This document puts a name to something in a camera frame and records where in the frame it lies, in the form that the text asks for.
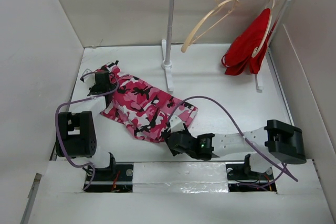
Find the pink camouflage trousers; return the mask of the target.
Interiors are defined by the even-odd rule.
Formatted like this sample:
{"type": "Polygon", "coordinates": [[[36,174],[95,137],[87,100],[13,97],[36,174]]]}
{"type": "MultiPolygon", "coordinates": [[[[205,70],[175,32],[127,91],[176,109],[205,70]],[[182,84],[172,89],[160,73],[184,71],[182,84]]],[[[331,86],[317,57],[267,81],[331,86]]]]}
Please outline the pink camouflage trousers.
{"type": "Polygon", "coordinates": [[[178,116],[186,126],[195,119],[198,108],[146,81],[123,72],[115,63],[98,71],[108,71],[110,82],[119,84],[109,98],[109,105],[101,112],[106,118],[123,124],[138,140],[159,143],[170,132],[169,116],[178,116]]]}

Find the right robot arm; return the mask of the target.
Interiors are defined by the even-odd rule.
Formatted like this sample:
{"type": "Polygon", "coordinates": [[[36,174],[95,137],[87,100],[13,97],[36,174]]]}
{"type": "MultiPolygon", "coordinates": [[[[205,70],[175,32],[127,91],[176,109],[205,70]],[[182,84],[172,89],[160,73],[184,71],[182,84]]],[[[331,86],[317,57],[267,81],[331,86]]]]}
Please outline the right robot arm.
{"type": "Polygon", "coordinates": [[[306,163],[302,130],[290,124],[268,120],[265,127],[237,133],[206,133],[193,137],[180,119],[171,119],[172,129],[164,135],[172,155],[185,153],[189,157],[210,161],[230,154],[245,153],[243,173],[254,179],[270,167],[279,164],[306,163]]]}

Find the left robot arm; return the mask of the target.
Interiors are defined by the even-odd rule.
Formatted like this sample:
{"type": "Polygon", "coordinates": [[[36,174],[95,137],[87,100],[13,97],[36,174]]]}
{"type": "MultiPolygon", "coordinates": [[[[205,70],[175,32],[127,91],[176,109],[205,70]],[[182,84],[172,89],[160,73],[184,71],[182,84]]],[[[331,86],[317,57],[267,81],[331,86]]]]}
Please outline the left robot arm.
{"type": "Polygon", "coordinates": [[[84,99],[60,104],[55,112],[56,155],[64,157],[70,165],[83,169],[90,177],[94,176],[96,166],[93,161],[78,165],[74,158],[92,158],[97,150],[97,138],[93,122],[93,108],[107,105],[106,101],[119,87],[115,74],[108,70],[98,70],[84,74],[80,80],[94,75],[95,83],[84,99]],[[61,112],[61,108],[73,104],[91,105],[90,110],[82,112],[61,112]]]}

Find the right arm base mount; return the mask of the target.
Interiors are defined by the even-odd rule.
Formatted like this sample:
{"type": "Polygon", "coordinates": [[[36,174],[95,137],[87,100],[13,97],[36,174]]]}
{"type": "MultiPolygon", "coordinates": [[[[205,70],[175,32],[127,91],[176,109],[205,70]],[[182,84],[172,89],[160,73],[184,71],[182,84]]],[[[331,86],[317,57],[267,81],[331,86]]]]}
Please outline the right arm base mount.
{"type": "Polygon", "coordinates": [[[244,161],[225,163],[229,192],[276,192],[272,169],[264,173],[253,172],[250,169],[249,158],[250,154],[247,154],[244,161]]]}

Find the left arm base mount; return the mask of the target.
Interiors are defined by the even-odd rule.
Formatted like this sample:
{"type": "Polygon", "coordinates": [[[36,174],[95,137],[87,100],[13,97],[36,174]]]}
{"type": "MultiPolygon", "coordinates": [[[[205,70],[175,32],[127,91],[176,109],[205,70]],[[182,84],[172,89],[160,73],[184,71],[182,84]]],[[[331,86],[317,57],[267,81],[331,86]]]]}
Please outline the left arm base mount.
{"type": "Polygon", "coordinates": [[[91,183],[86,175],[83,189],[87,193],[131,193],[133,192],[134,163],[119,163],[110,153],[110,164],[97,168],[91,183]]]}

